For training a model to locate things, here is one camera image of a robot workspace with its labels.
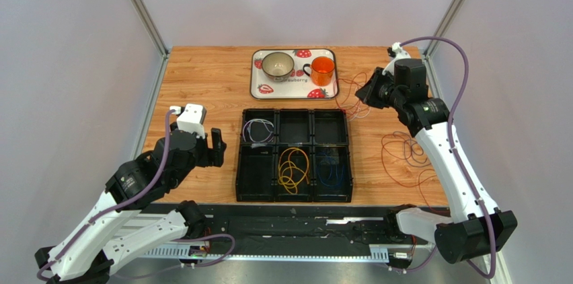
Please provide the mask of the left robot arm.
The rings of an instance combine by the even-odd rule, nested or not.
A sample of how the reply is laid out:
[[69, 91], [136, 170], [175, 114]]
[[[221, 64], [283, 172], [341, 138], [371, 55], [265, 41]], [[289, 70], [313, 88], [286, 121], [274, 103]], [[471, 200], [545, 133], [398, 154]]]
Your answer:
[[207, 241], [206, 217], [182, 201], [159, 221], [117, 238], [116, 233], [154, 201], [177, 188], [196, 167], [218, 167], [227, 148], [220, 129], [207, 136], [167, 129], [151, 151], [122, 164], [90, 213], [60, 244], [39, 249], [37, 277], [45, 283], [106, 283], [123, 266], [170, 241]]

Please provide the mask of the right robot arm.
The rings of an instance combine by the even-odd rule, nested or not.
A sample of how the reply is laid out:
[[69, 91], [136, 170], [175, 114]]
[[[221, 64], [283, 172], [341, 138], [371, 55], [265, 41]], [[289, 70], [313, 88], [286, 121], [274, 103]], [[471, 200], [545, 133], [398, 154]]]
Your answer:
[[371, 108], [397, 112], [429, 159], [449, 204], [449, 216], [414, 205], [391, 209], [394, 232], [434, 244], [450, 264], [486, 255], [494, 258], [517, 228], [517, 219], [512, 211], [499, 209], [472, 170], [451, 111], [442, 99], [429, 95], [422, 61], [399, 59], [384, 69], [377, 67], [355, 95]]

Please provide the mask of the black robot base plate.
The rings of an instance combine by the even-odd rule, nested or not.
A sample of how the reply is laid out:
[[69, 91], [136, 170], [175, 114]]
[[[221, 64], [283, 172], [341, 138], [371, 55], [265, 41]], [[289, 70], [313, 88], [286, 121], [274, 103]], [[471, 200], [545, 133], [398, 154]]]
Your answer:
[[387, 207], [348, 205], [201, 204], [214, 234], [236, 240], [236, 255], [368, 256], [380, 244], [410, 252], [421, 239], [391, 235]]

